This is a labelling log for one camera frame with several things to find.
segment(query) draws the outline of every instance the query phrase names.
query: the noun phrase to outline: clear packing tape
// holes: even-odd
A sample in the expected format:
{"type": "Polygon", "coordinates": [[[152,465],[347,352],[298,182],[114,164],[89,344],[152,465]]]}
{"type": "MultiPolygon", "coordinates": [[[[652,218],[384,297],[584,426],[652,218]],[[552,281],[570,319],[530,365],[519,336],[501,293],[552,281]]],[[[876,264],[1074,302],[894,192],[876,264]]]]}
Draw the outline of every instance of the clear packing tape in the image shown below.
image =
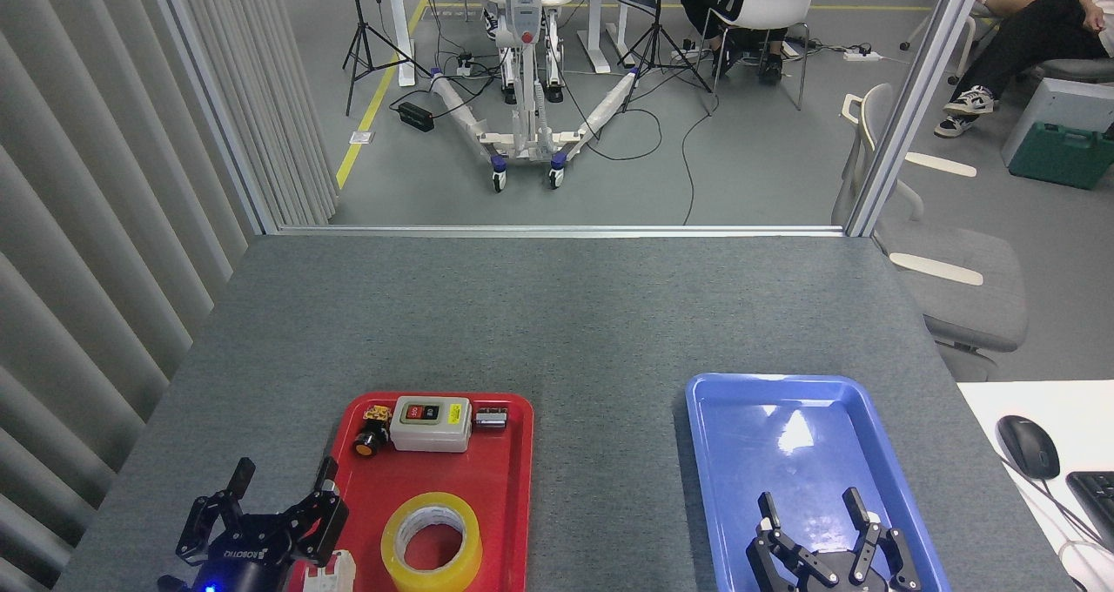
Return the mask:
{"type": "Polygon", "coordinates": [[[463,592],[476,579],[483,557],[476,513],[459,496],[427,492],[394,509],[380,542],[388,574],[399,592],[463,592]],[[417,570],[405,562],[407,545],[421,530],[449,525],[460,533],[460,550],[441,567],[417,570]]]}

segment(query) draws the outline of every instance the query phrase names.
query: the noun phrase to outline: gray table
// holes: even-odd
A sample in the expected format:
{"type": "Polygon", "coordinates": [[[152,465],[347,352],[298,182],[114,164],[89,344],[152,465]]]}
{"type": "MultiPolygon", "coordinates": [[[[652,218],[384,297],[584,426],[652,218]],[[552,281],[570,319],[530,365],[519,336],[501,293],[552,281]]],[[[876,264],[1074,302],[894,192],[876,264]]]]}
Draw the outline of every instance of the gray table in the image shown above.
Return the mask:
{"type": "Polygon", "coordinates": [[[248,249],[56,590],[192,580],[190,499],[240,456],[245,509],[278,511],[351,398],[443,389],[534,404],[531,592],[711,591],[682,394],[702,371],[858,380],[952,589],[1073,590],[868,240],[355,236],[248,249]]]}

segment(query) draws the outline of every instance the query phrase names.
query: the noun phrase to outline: black computer mouse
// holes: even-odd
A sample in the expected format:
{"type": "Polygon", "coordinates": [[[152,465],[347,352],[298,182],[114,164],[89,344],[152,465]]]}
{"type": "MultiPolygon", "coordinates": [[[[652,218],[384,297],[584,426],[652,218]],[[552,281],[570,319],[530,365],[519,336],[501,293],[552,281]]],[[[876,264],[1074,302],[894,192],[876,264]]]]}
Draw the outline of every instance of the black computer mouse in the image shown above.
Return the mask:
{"type": "Polygon", "coordinates": [[[1059,474],[1059,455],[1048,433],[1028,418],[1004,416],[998,420],[998,437],[1015,468],[1034,479],[1051,479],[1059,474]]]}

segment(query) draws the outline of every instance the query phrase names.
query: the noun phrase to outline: tripod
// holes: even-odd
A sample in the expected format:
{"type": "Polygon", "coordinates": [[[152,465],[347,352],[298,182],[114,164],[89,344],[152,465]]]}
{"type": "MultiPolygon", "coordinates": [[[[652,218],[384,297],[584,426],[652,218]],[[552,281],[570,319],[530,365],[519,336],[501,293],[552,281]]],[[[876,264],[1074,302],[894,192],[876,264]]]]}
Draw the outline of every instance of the tripod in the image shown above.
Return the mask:
{"type": "Polygon", "coordinates": [[[433,76],[429,72],[429,69],[421,67],[421,65],[419,65],[418,61],[414,61],[413,58],[409,56],[409,54],[405,54],[401,49],[399,49],[399,47],[394,45],[394,41],[387,39],[385,37],[383,37],[383,33],[371,28],[371,25],[369,25],[363,18],[363,6],[360,3],[360,0],[354,0],[354,1],[355,1],[355,16],[359,22],[356,23],[355,33],[352,37],[352,43],[349,46],[349,51],[344,56],[344,61],[341,65],[341,69],[344,69],[348,67],[348,61],[350,59],[352,60],[352,80],[349,81],[349,99],[348,99],[348,105],[344,107],[344,116],[348,116],[352,111],[352,91],[355,88],[355,83],[362,79],[362,77],[370,75],[370,72],[374,72],[375,69],[385,69],[393,66],[400,66],[402,64],[413,64],[414,68],[420,69],[421,74],[426,75],[426,77],[433,76]],[[369,32],[378,37],[383,43],[393,48],[394,52],[398,54],[398,59],[394,61],[390,61],[390,64],[383,64],[382,66],[375,66],[374,64],[372,64],[371,45],[368,41],[369,32]],[[365,69],[363,69],[363,71],[359,72],[358,75],[356,70],[358,67],[360,66],[363,66],[363,68],[365,69]]]}
{"type": "MultiPolygon", "coordinates": [[[[631,56],[631,54],[633,54],[636,48],[638,48],[638,45],[641,45],[642,41],[646,42],[646,47],[642,52],[642,59],[638,61],[639,77],[645,76],[646,69],[655,69],[655,68],[688,69],[690,71],[692,71],[693,76],[696,77],[696,80],[700,80],[700,84],[704,87],[704,89],[706,89],[709,94],[712,93],[712,88],[709,87],[707,81],[705,81],[704,77],[701,77],[700,72],[696,71],[696,66],[693,66],[692,61],[688,60],[687,54],[684,54],[681,50],[681,47],[677,46],[677,42],[673,41],[673,38],[670,37],[668,32],[666,32],[665,26],[662,26],[662,0],[654,0],[654,23],[652,23],[649,28],[646,29],[646,32],[642,33],[642,37],[639,37],[637,41],[634,41],[634,45],[631,46],[627,52],[619,58],[620,65],[624,64],[626,58],[631,56]],[[657,52],[658,49],[661,48],[661,41],[658,38],[661,37],[665,37],[665,40],[670,42],[670,46],[672,46],[673,50],[676,52],[677,58],[684,61],[683,65],[681,64],[666,65],[657,62],[657,52]]],[[[637,83],[632,86],[631,91],[627,94],[626,100],[624,100],[623,103],[623,110],[626,110],[627,105],[631,103],[631,96],[633,95],[634,89],[636,87],[637,83]]]]}

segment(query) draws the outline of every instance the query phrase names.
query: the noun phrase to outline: green toolbox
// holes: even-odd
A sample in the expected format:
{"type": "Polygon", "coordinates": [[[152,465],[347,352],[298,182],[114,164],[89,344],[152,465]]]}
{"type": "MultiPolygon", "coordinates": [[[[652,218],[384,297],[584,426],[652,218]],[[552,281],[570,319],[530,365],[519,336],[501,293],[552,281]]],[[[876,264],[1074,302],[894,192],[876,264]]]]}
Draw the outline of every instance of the green toolbox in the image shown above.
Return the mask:
{"type": "Polygon", "coordinates": [[[1009,174],[1094,190],[1114,164],[1114,125],[1106,133],[1036,123],[1009,162],[1009,174]]]}

